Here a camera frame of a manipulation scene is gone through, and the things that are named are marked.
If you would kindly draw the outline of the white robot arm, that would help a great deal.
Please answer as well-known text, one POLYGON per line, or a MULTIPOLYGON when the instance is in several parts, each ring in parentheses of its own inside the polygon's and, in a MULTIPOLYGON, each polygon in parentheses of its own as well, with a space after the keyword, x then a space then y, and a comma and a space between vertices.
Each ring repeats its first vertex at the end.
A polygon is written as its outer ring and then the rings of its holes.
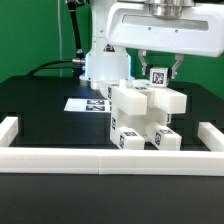
POLYGON ((142 73, 177 75, 186 55, 218 57, 224 53, 224 4, 212 0, 65 0, 73 29, 76 10, 92 9, 92 45, 84 53, 75 37, 79 62, 85 66, 81 80, 93 89, 102 80, 131 77, 129 48, 138 51, 142 73), (148 51, 173 53, 170 68, 151 68, 148 51))

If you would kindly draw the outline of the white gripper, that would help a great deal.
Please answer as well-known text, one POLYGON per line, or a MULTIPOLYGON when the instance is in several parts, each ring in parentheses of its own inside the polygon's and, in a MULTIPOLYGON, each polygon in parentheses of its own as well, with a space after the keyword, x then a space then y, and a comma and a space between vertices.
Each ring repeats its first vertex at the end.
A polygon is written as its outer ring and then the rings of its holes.
POLYGON ((147 51, 176 53, 168 78, 174 79, 184 55, 219 57, 224 52, 224 5, 198 4, 179 18, 153 16, 144 3, 118 2, 108 14, 106 38, 111 45, 138 51, 142 74, 149 75, 147 51))

